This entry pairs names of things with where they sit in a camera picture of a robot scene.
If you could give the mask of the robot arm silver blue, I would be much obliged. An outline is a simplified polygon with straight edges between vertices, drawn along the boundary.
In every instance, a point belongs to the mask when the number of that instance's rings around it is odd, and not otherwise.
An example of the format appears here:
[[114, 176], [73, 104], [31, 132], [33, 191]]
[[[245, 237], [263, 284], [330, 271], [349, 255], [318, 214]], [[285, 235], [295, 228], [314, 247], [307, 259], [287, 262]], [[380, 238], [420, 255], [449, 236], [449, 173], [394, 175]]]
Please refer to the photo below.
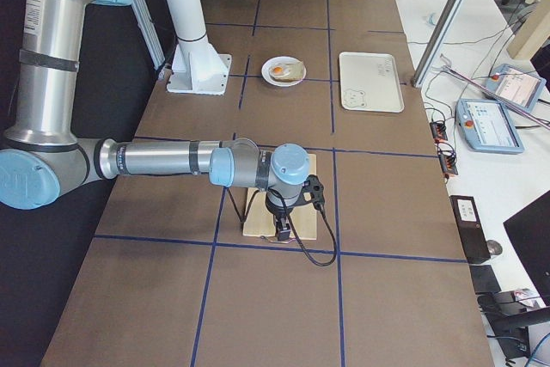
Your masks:
[[129, 5], [132, 0], [26, 0], [16, 119], [3, 135], [2, 202], [31, 210], [90, 182], [120, 175], [205, 174], [214, 185], [264, 192], [277, 234], [293, 230], [292, 210], [315, 202], [320, 188], [299, 145], [268, 151], [246, 138], [118, 143], [79, 139], [72, 133], [83, 22], [90, 3]]

